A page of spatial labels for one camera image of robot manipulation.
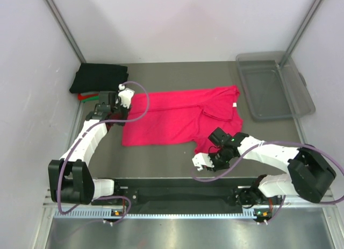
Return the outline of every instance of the folded black cloth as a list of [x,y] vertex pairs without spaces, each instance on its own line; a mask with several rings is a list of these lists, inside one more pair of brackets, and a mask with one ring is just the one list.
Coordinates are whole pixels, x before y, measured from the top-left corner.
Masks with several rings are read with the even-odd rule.
[[128,67],[104,63],[82,63],[75,74],[71,93],[118,91],[118,85],[128,80]]

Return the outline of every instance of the reflective metal surface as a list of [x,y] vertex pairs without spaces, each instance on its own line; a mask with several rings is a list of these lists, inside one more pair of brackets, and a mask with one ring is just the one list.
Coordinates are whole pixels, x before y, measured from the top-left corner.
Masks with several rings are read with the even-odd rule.
[[[54,219],[58,239],[89,220]],[[333,249],[323,210],[288,209],[268,226],[233,219],[127,219],[119,225],[91,223],[64,243],[49,234],[46,249],[64,248],[278,248]]]

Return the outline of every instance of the pink fabric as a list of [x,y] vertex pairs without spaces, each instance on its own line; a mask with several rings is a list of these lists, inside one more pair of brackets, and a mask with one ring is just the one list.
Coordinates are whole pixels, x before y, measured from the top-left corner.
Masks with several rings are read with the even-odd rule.
[[[236,86],[215,89],[149,93],[150,107],[140,120],[126,123],[122,145],[170,145],[194,141],[195,153],[208,153],[213,145],[208,136],[217,128],[230,135],[241,131],[242,120],[233,103]],[[146,95],[136,94],[128,119],[146,109]]]

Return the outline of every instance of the white wall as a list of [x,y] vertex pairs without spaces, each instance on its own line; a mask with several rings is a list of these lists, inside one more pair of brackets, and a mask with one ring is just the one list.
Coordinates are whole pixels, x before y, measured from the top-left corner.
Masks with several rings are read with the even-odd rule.
[[29,248],[66,149],[80,63],[43,0],[0,0],[0,247]]
[[235,60],[285,50],[312,0],[55,0],[89,62]]
[[[325,0],[294,52],[316,105],[302,119],[309,143],[328,152],[344,166],[344,0]],[[344,178],[333,185],[336,198],[344,194]],[[338,204],[344,219],[344,203]]]

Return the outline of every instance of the gray plastic bin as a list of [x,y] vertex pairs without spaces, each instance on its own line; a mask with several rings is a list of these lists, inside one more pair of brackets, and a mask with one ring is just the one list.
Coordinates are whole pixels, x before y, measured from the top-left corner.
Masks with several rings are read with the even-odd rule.
[[284,52],[239,54],[236,57],[243,90],[255,120],[302,117],[316,108],[292,58],[282,69]]

